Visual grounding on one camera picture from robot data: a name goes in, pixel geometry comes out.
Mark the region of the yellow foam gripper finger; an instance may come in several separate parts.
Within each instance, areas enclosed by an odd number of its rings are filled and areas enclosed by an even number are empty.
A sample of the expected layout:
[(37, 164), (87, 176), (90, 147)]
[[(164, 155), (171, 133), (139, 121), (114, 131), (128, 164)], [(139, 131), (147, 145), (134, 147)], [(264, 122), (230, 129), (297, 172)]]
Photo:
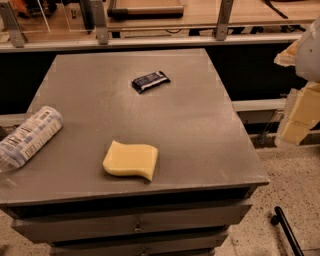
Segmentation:
[(277, 146), (298, 146), (320, 122), (320, 83), (308, 82), (287, 96), (284, 116), (275, 139)]
[(274, 63), (283, 67), (294, 66), (296, 64), (296, 53), (299, 41), (294, 41), (285, 50), (278, 53)]

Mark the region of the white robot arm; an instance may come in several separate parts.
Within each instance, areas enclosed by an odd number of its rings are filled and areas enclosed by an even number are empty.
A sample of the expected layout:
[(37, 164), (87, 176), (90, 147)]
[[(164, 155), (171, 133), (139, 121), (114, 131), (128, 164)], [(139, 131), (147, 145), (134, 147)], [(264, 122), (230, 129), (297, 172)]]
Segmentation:
[(274, 63), (294, 66), (296, 75), (307, 81), (302, 89), (292, 89), (287, 96), (275, 139), (277, 147), (298, 146), (320, 122), (320, 17), (300, 39), (278, 54)]

